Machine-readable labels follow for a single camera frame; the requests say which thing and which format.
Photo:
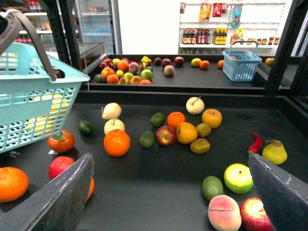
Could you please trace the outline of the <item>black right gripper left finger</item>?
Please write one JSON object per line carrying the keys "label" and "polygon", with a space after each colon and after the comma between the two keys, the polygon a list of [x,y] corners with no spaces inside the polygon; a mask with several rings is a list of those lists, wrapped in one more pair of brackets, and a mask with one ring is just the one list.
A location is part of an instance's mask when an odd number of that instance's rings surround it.
{"label": "black right gripper left finger", "polygon": [[24,202],[1,216],[2,231],[74,231],[93,176],[92,154],[84,154]]}

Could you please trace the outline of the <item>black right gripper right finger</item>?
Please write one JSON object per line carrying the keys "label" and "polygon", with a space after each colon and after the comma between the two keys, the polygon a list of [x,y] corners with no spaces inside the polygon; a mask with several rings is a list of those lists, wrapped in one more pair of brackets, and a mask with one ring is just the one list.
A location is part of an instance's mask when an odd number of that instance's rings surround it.
{"label": "black right gripper right finger", "polygon": [[308,229],[308,185],[258,154],[248,164],[254,188],[275,231]]}

